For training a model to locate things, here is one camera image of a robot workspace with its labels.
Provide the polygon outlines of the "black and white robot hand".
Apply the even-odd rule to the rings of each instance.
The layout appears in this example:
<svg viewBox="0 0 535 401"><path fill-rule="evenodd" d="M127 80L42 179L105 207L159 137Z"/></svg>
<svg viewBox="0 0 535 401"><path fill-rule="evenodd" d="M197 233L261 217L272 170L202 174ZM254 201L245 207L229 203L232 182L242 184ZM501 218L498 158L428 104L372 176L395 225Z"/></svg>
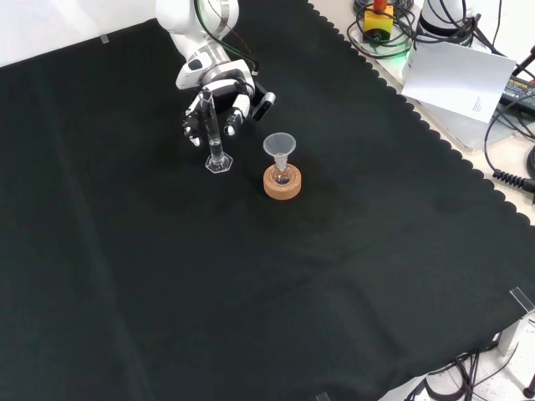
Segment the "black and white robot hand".
<svg viewBox="0 0 535 401"><path fill-rule="evenodd" d="M204 93L212 95L216 112L230 113L223 131L231 137L237 134L248 117L254 88L243 79L217 80L201 88L186 109L182 123L184 136L196 147L201 145L201 99Z"/></svg>

